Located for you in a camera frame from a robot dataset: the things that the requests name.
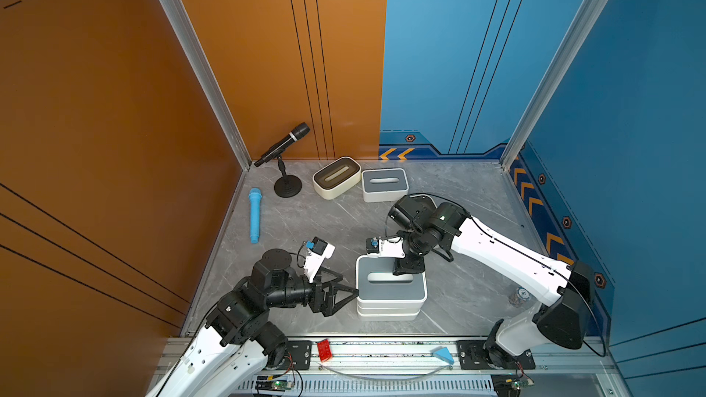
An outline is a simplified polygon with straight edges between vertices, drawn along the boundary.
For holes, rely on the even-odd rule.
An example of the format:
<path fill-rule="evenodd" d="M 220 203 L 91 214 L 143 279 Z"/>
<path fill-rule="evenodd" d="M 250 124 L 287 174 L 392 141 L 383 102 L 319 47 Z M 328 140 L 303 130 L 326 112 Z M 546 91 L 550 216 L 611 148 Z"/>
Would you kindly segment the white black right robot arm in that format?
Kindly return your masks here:
<path fill-rule="evenodd" d="M 581 349 L 590 325 L 597 322 L 591 266 L 540 255 L 491 229 L 460 204 L 434 200 L 432 194 L 406 195 L 389 210 L 400 229 L 392 237 L 379 238 L 378 248 L 395 249 L 393 273 L 423 273 L 430 253 L 448 262 L 464 255 L 527 290 L 535 305 L 498 320 L 483 344 L 485 362 L 492 368 L 518 368 L 531 349 L 546 344 Z"/>

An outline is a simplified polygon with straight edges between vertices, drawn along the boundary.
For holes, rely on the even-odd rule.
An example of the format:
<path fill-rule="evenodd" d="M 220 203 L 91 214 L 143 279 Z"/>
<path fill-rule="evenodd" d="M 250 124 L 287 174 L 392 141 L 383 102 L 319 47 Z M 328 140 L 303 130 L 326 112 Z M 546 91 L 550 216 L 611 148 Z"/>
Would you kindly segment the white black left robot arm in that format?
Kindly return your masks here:
<path fill-rule="evenodd" d="M 321 268 L 313 280 L 292 267 L 292 255 L 270 249 L 251 275 L 207 313 L 179 360 L 149 396 L 229 396 L 263 369 L 281 365 L 288 338 L 270 321 L 273 308 L 307 306 L 325 317 L 354 301 L 359 291 Z"/>

